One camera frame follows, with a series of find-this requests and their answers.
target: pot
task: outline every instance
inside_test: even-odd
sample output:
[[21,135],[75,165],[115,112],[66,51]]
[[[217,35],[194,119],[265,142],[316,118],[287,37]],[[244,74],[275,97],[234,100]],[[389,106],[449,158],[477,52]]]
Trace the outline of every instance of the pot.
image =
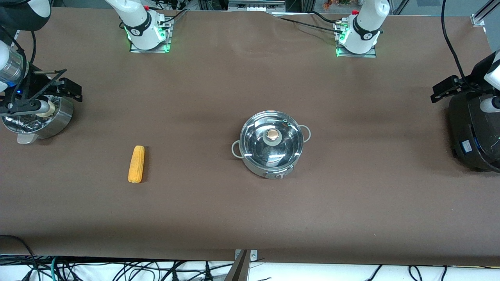
[[3,116],[2,122],[9,131],[17,133],[17,143],[32,144],[37,139],[47,139],[62,131],[73,116],[73,103],[66,97],[47,95],[55,106],[49,117],[35,114]]
[[[301,128],[307,130],[307,139]],[[231,152],[255,174],[266,179],[283,179],[294,170],[303,145],[310,138],[311,130],[307,126],[299,125],[283,112],[268,110],[246,121]],[[235,153],[236,144],[240,155]]]

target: cable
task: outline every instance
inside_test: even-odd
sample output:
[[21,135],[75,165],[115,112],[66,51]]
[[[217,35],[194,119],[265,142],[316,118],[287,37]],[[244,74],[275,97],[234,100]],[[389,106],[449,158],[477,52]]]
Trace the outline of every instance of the cable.
[[284,21],[287,21],[287,22],[292,22],[292,23],[296,23],[296,24],[299,24],[299,25],[304,25],[304,26],[308,26],[308,27],[312,27],[312,28],[316,28],[316,29],[320,29],[320,30],[331,31],[331,32],[334,32],[334,33],[342,33],[342,31],[340,31],[340,30],[333,30],[333,29],[330,29],[330,28],[325,28],[325,27],[321,27],[321,26],[317,26],[317,25],[312,25],[312,24],[309,24],[309,23],[300,22],[300,21],[296,21],[296,20],[293,20],[293,19],[289,19],[289,18],[284,18],[284,17],[278,17],[278,18],[282,19]]
[[[417,280],[417,278],[415,278],[415,276],[413,276],[413,273],[412,273],[412,268],[415,268],[416,269],[416,272],[418,273],[418,278],[419,280]],[[416,266],[416,265],[410,265],[408,266],[408,273],[409,273],[409,276],[415,280],[415,281],[422,281],[422,275],[420,274],[420,270],[419,268]]]
[[125,276],[125,280],[127,280],[126,273],[127,273],[127,271],[131,270],[132,268],[126,269],[126,265],[127,265],[127,262],[124,262],[124,263],[123,263],[123,269],[120,269],[120,270],[118,271],[118,273],[117,273],[117,274],[113,277],[112,281],[118,281],[118,280],[120,280],[120,278],[121,278],[122,276]]
[[285,11],[285,13],[290,12],[290,9],[295,5],[297,0],[293,1],[293,3],[288,7],[288,10]]
[[446,41],[446,44],[448,45],[448,48],[453,55],[453,59],[455,60],[456,67],[458,68],[458,72],[460,73],[460,77],[462,78],[463,82],[469,87],[470,89],[474,90],[475,92],[478,93],[483,93],[482,90],[473,87],[471,84],[466,79],[466,76],[464,74],[464,70],[462,69],[462,65],[460,64],[459,57],[457,53],[455,52],[455,49],[452,46],[452,43],[450,42],[450,39],[448,38],[448,33],[446,32],[446,26],[445,26],[445,7],[446,7],[446,0],[442,0],[442,6],[441,6],[441,29],[442,29],[442,34],[444,36],[444,40]]
[[[141,266],[141,268],[134,268],[134,269],[132,269],[132,271],[130,272],[130,275],[132,275],[132,272],[133,272],[133,271],[137,271],[137,272],[136,272],[133,276],[130,276],[130,277],[128,278],[128,281],[130,281],[130,280],[134,279],[134,277],[135,277],[137,274],[139,274],[139,272],[141,272],[142,270],[145,270],[145,271],[151,271],[150,269],[146,269],[146,267],[147,267],[147,266],[149,266],[149,265],[151,265],[151,264],[154,264],[154,263],[155,263],[155,262],[154,262],[154,261],[152,261],[152,262],[150,262],[150,263],[146,264],[145,266]],[[155,273],[154,273],[154,272],[153,272],[153,275],[154,275],[153,280],[155,280],[155,279],[156,279],[156,275],[155,275]]]
[[165,279],[167,279],[167,277],[168,277],[168,276],[169,276],[169,275],[170,275],[170,274],[171,274],[174,270],[176,270],[178,267],[180,267],[180,266],[181,266],[182,264],[184,264],[184,263],[186,263],[186,261],[185,261],[185,260],[179,261],[178,263],[175,263],[175,262],[174,262],[174,263],[173,263],[172,268],[170,268],[170,269],[166,272],[165,276],[163,276],[163,277],[160,279],[160,281],[165,281]]
[[172,271],[172,281],[179,281],[179,277],[177,276],[177,271]]
[[205,280],[204,281],[214,281],[214,277],[212,276],[212,273],[210,272],[210,265],[208,261],[205,261]]
[[183,9],[181,10],[180,12],[178,12],[177,14],[175,14],[172,18],[170,19],[167,19],[165,21],[160,21],[159,24],[162,25],[162,24],[165,24],[165,23],[168,23],[170,21],[173,21],[175,18],[177,18],[178,16],[180,16],[182,13],[185,13],[187,11],[190,11],[190,9]]
[[136,277],[136,275],[141,272],[141,271],[147,271],[147,272],[151,272],[153,274],[153,281],[156,280],[156,274],[153,270],[151,269],[144,269],[144,268],[134,268],[131,272],[130,272],[130,275],[132,275],[131,277],[128,278],[128,281],[132,281],[132,279],[134,279],[134,277]]
[[52,281],[57,281],[56,275],[54,274],[54,267],[56,266],[56,258],[57,258],[57,256],[55,256],[52,259],[52,262],[50,263],[50,275],[52,275]]
[[446,271],[448,271],[447,265],[444,266],[444,271],[442,272],[442,275],[441,275],[441,281],[445,280]]
[[79,280],[80,278],[78,277],[78,275],[76,275],[76,274],[73,272],[73,270],[72,270],[72,269],[71,269],[71,267],[70,267],[70,264],[69,264],[69,263],[67,263],[67,262],[65,262],[65,264],[66,264],[67,269],[69,270],[69,273],[73,276],[73,280],[75,280],[75,281],[76,281],[76,280]]
[[31,277],[32,272],[33,272],[33,269],[28,271],[28,273],[26,273],[26,275],[21,279],[21,281],[30,281],[30,277]]
[[160,4],[160,1],[156,0],[156,1],[154,1],[154,3],[156,4],[156,6],[159,6],[160,9],[163,10],[163,7],[162,7],[162,4]]
[[66,270],[64,270],[64,263],[62,264],[62,280],[68,280],[68,278],[66,277]]
[[37,55],[37,38],[35,37],[35,32],[31,31],[31,37],[33,38],[33,52],[31,53],[31,59],[29,64],[32,65],[35,61],[35,56]]
[[[220,269],[220,268],[225,268],[225,267],[230,267],[232,266],[233,264],[232,263],[229,263],[229,264],[224,264],[224,265],[219,265],[219,266],[216,266],[216,267],[212,267],[211,270],[216,270],[216,269]],[[205,272],[207,272],[207,270],[201,272],[201,273],[198,273],[196,274],[195,276],[191,277],[190,279],[188,279],[187,281],[193,281],[196,277],[200,276],[200,275],[203,275],[205,274]]]
[[38,272],[38,281],[42,281],[42,277],[40,276],[40,269],[38,268],[38,264],[35,260],[35,255],[33,254],[33,251],[31,250],[30,246],[28,246],[28,244],[26,244],[26,242],[23,239],[21,239],[17,236],[14,236],[14,235],[0,235],[0,237],[10,238],[10,239],[14,239],[18,242],[21,242],[21,244],[26,248],[29,255],[31,256],[31,259],[33,260],[33,267],[35,268],[36,272]]
[[310,11],[306,11],[305,13],[306,14],[315,14],[316,16],[320,17],[323,21],[325,21],[327,23],[331,23],[331,24],[335,23],[335,20],[328,19],[317,11],[310,10]]
[[377,275],[377,273],[379,272],[380,268],[382,268],[382,264],[380,264],[376,269],[375,271],[373,272],[373,274],[371,275],[371,277],[369,279],[367,279],[366,281],[373,281],[373,279],[375,278],[375,276]]

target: black cable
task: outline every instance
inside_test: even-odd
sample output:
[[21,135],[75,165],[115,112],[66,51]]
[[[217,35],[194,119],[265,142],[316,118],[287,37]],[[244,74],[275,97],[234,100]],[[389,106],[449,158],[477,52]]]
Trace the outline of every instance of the black cable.
[[165,23],[168,23],[170,21],[173,21],[175,18],[177,18],[178,16],[180,16],[182,13],[185,13],[187,11],[190,11],[190,9],[183,9],[181,10],[180,12],[178,12],[177,14],[175,14],[172,18],[170,19],[167,19],[165,21],[160,21],[159,24],[162,25],[162,24],[165,24]]
[[[417,280],[417,278],[415,278],[415,276],[413,276],[413,273],[412,273],[412,268],[415,268],[416,269],[416,272],[418,273],[418,278],[419,280]],[[415,280],[415,281],[422,281],[422,275],[420,274],[420,270],[419,268],[416,266],[416,265],[410,265],[408,266],[408,273],[409,273],[409,276]]]
[[162,7],[162,4],[160,3],[160,1],[157,0],[157,1],[154,1],[154,3],[163,10],[163,7]]
[[69,273],[73,276],[73,279],[76,281],[76,280],[80,280],[80,278],[78,277],[78,275],[76,275],[76,273],[73,272],[73,270],[71,269],[70,267],[70,264],[66,262],[66,267],[67,269],[69,270]]
[[156,265],[156,267],[158,268],[158,281],[160,281],[160,265],[158,264],[157,261],[154,262],[154,264]]
[[462,78],[463,82],[469,87],[471,90],[474,90],[475,92],[482,93],[483,91],[479,90],[478,88],[473,87],[471,84],[469,84],[469,81],[467,81],[466,76],[464,74],[464,70],[462,69],[462,65],[460,64],[459,57],[457,53],[455,52],[455,49],[452,46],[452,43],[450,42],[450,39],[448,38],[448,33],[446,32],[446,26],[445,26],[445,7],[446,7],[446,0],[442,0],[442,6],[441,6],[441,29],[442,29],[442,34],[444,36],[444,40],[446,41],[446,44],[448,45],[448,48],[453,55],[453,59],[455,60],[456,67],[458,68],[458,72],[460,73],[460,77]]
[[172,281],[179,281],[179,277],[177,276],[177,271],[175,269],[172,271]]
[[123,268],[122,268],[122,269],[120,269],[120,270],[118,271],[118,273],[116,273],[116,275],[113,277],[112,281],[118,280],[120,277],[122,277],[122,276],[120,275],[120,272],[122,272],[122,271],[123,271],[123,274],[125,274],[125,265],[126,265],[126,264],[127,264],[126,262],[124,262],[124,263],[123,263]]
[[31,256],[31,259],[33,260],[33,266],[34,266],[36,272],[38,273],[38,281],[42,281],[42,277],[40,277],[40,269],[38,268],[38,264],[35,261],[35,255],[33,254],[33,251],[31,250],[30,246],[28,246],[28,244],[26,244],[26,242],[23,239],[21,239],[17,236],[14,236],[14,235],[0,235],[0,237],[14,239],[14,240],[20,242],[26,248],[29,255]]
[[57,279],[66,281],[66,278],[63,278],[63,276],[61,275],[61,271],[59,270],[57,263],[54,264],[54,273],[57,276]]
[[445,275],[446,275],[446,271],[448,270],[448,266],[445,265],[444,266],[444,271],[442,272],[442,275],[441,275],[441,281],[444,281],[445,280]]
[[143,270],[145,270],[145,271],[151,271],[150,269],[146,269],[146,267],[147,267],[147,266],[149,266],[149,265],[151,265],[151,264],[154,264],[154,263],[155,263],[155,262],[154,262],[154,261],[152,261],[152,262],[150,262],[150,263],[146,264],[145,266],[141,266],[140,268],[134,268],[134,269],[132,269],[132,271],[130,272],[130,275],[131,275],[131,276],[128,278],[128,281],[130,281],[130,280],[134,279],[134,277],[135,277],[137,274],[139,274],[139,272],[141,272],[141,271],[143,271]]
[[64,263],[62,264],[62,277],[62,280],[68,281],[68,278],[66,277],[66,270],[64,269]]
[[141,271],[147,271],[147,272],[151,272],[153,274],[153,281],[156,280],[156,274],[153,270],[151,269],[144,269],[144,268],[134,268],[132,269],[132,271],[130,272],[130,275],[131,277],[128,278],[128,281],[132,281],[132,279],[134,279],[134,277],[136,277],[136,275],[141,272]]
[[342,33],[342,31],[340,31],[340,30],[334,30],[334,29],[330,29],[330,28],[325,28],[325,27],[317,26],[317,25],[312,25],[312,24],[309,24],[309,23],[300,22],[300,21],[296,21],[296,20],[293,20],[293,19],[289,19],[289,18],[284,18],[284,17],[278,17],[278,18],[282,19],[284,21],[287,21],[287,22],[292,22],[292,23],[296,23],[296,24],[299,24],[299,25],[304,25],[304,26],[308,26],[308,27],[312,27],[312,28],[317,28],[317,29],[320,29],[320,30],[331,31],[331,32],[334,32],[334,33]]
[[327,23],[331,23],[331,24],[335,23],[335,20],[328,19],[317,11],[310,10],[310,11],[306,11],[305,13],[306,14],[315,14],[316,16],[320,17],[323,21],[325,21]]
[[[225,268],[225,267],[230,267],[232,266],[233,264],[232,263],[229,263],[229,264],[224,264],[224,265],[219,265],[219,266],[216,266],[216,267],[212,267],[211,270],[216,270],[216,269],[220,269],[220,268]],[[192,281],[194,280],[196,277],[200,276],[200,275],[203,275],[205,274],[206,270],[201,272],[201,273],[198,273],[196,274],[195,276],[191,277],[190,279],[188,279],[187,281]]]
[[212,276],[212,273],[210,272],[210,265],[208,261],[205,261],[205,280],[204,281],[214,281],[214,277]]
[[[78,266],[105,266],[105,265],[122,265],[123,263],[121,262],[106,262],[106,263],[100,263],[100,264],[94,264],[94,263],[75,263],[73,265],[70,265],[70,268],[78,267]],[[161,268],[158,264],[156,267],[148,267],[146,265],[135,265],[135,264],[129,264],[129,267],[132,268],[140,268],[140,269],[148,269],[148,270],[156,270],[156,271],[169,271],[170,268]],[[177,272],[202,272],[201,270],[196,270],[196,269],[176,269]]]
[[182,261],[179,261],[178,263],[173,263],[173,266],[172,268],[170,268],[166,274],[160,279],[160,281],[165,281],[165,279],[167,279],[167,277],[174,271],[176,270],[178,267],[180,267],[181,265],[183,265],[184,263],[186,263],[185,260],[182,260]]
[[33,52],[31,53],[31,59],[29,64],[32,65],[35,61],[35,56],[37,55],[37,38],[35,37],[35,32],[31,31],[31,37],[33,38]]
[[375,276],[377,275],[377,273],[379,272],[380,268],[382,268],[382,264],[380,264],[376,269],[375,271],[373,272],[373,274],[371,275],[371,277],[369,279],[367,279],[366,281],[373,281],[373,279],[375,278]]

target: metal frame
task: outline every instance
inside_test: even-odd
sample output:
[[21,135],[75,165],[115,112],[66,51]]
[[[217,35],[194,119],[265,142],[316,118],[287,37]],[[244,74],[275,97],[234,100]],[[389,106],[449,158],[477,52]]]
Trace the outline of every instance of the metal frame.
[[250,259],[252,258],[252,250],[240,250],[238,257],[229,269],[224,281],[247,281],[250,270]]
[[410,0],[401,1],[401,4],[399,4],[399,6],[397,6],[397,9],[394,11],[393,15],[401,15],[401,12],[403,12],[403,10],[406,8],[406,6],[408,5],[408,2],[410,2]]
[[489,0],[476,13],[470,16],[474,26],[484,26],[484,19],[500,5],[500,0]]

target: metal bracket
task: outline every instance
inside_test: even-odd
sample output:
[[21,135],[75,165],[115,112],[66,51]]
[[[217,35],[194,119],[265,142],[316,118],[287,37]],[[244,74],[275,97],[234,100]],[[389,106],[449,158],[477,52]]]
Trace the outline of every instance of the metal bracket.
[[485,21],[484,20],[476,22],[475,14],[472,14],[470,16],[470,22],[472,23],[473,27],[484,27],[485,26]]
[[[238,255],[241,253],[243,250],[235,250],[234,251],[234,260],[238,258]],[[250,261],[255,262],[257,260],[257,250],[250,250]]]

